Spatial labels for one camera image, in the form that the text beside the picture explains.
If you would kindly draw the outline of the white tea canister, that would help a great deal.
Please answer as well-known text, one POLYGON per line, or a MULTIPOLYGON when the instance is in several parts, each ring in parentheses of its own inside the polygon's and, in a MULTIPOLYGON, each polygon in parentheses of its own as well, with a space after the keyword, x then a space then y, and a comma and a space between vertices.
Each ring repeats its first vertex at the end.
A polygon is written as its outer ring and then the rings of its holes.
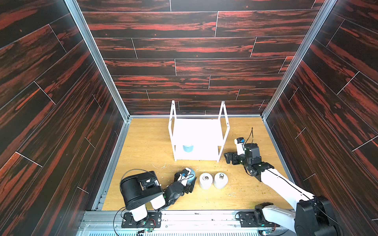
POLYGON ((228 176, 225 173, 216 173, 213 180, 213 185, 217 189, 223 189, 228 184, 228 176))
POLYGON ((199 177, 199 186, 204 189, 208 190, 213 184, 213 177, 210 173, 203 173, 199 177))

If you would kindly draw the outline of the teal tea canister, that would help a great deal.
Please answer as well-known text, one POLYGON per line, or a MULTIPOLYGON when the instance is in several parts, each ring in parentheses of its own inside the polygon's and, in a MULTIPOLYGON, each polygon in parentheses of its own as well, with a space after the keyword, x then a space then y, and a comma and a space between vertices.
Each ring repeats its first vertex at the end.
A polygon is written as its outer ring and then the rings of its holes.
POLYGON ((195 172, 193 169, 189 169, 189 173, 186 175, 186 180, 191 182, 195 179, 195 172))
POLYGON ((186 153, 191 153, 194 151, 194 145, 183 145, 183 150, 186 153))

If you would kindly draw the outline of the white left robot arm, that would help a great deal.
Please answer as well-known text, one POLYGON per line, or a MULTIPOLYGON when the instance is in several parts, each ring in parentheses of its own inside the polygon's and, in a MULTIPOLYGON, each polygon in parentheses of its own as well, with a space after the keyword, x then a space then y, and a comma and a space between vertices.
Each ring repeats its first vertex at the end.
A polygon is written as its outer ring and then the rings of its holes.
POLYGON ((162 189, 156 173, 143 170, 137 175, 123 175, 120 192, 126 210, 130 211, 135 222, 140 223, 148 219, 147 203, 151 203, 156 211, 166 210, 180 197, 193 192, 195 182, 195 172, 185 168, 174 175, 173 183, 162 189))

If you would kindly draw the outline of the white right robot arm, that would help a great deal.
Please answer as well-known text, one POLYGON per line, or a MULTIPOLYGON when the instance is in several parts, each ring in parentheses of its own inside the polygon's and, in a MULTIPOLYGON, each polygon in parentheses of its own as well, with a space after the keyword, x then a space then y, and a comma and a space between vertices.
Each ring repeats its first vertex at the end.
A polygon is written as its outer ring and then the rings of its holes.
POLYGON ((235 139, 236 152, 224 154, 228 164, 243 165, 246 173, 276 191, 291 206, 286 210, 265 202, 255 206, 253 216, 240 213, 240 223, 249 222, 260 227, 284 227, 298 236, 341 236, 331 202, 324 196, 315 196, 281 175, 271 164, 261 160, 256 143, 244 138, 235 139))

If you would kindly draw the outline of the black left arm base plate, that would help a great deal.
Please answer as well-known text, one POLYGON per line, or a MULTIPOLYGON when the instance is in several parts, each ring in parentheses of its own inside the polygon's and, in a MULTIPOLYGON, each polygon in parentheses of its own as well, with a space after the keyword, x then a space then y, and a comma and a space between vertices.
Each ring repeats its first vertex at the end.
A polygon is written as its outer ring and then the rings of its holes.
POLYGON ((121 228, 131 229, 131 228, 146 228, 155 229, 161 227, 161 212, 148 211, 147 216, 139 221, 135 221, 130 212, 124 213, 121 228))

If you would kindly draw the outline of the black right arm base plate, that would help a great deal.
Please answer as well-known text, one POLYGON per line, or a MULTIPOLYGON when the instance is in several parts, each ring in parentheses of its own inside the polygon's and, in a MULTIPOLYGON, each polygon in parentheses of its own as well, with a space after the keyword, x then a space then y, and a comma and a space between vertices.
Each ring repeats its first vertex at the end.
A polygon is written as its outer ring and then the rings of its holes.
POLYGON ((265 224, 256 220, 254 211, 239 211, 234 217, 240 222, 242 228, 265 227, 265 224))

